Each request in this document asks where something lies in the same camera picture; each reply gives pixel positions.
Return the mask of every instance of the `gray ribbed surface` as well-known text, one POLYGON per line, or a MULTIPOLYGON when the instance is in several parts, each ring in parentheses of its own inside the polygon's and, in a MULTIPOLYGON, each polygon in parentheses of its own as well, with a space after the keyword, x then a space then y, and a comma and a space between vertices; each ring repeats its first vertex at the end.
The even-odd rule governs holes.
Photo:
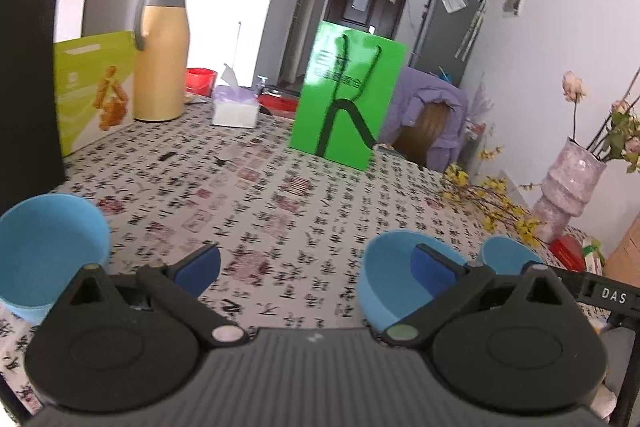
POLYGON ((30 427, 602 427, 587 410, 512 418, 443 389, 420 356, 366 330, 261 330, 209 355, 196 378, 146 410, 111 417, 45 409, 30 427))

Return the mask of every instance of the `yellow thermos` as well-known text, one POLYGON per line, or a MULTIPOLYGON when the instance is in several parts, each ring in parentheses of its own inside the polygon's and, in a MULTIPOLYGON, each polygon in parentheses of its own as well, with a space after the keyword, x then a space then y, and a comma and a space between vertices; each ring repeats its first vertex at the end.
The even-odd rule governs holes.
POLYGON ((189 21, 184 0, 138 0, 134 20, 134 117, 167 121, 184 112, 189 21))

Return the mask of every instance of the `red object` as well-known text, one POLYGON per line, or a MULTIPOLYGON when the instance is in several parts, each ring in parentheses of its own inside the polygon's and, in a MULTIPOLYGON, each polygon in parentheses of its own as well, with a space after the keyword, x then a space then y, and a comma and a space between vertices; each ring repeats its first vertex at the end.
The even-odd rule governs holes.
POLYGON ((272 94, 261 94, 258 97, 258 102, 269 109, 271 114, 284 118, 294 118, 298 109, 298 100, 273 96, 272 94))
POLYGON ((586 270, 584 257, 582 256, 582 245, 571 235, 562 235, 552 241, 549 250, 556 259, 567 269, 574 272, 586 270))
POLYGON ((186 90, 193 94, 211 96, 211 89, 216 83, 218 74, 207 68, 189 68, 186 73, 186 90))

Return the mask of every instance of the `red package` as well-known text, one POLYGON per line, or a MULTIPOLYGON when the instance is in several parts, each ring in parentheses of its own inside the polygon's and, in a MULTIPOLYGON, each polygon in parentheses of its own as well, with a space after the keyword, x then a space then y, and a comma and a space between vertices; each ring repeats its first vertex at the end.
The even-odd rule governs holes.
POLYGON ((567 270, 582 272, 586 269, 582 245, 575 237, 561 235, 549 245, 549 250, 567 270))

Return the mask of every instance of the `thermos handle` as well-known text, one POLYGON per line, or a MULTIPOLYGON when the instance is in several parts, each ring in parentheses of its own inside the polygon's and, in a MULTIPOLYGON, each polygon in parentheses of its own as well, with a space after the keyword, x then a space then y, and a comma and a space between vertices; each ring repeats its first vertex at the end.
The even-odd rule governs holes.
POLYGON ((142 10, 145 9, 146 0, 138 0, 136 14, 133 19, 133 36, 136 39, 136 48, 139 51, 145 49, 145 38, 142 36, 142 10))

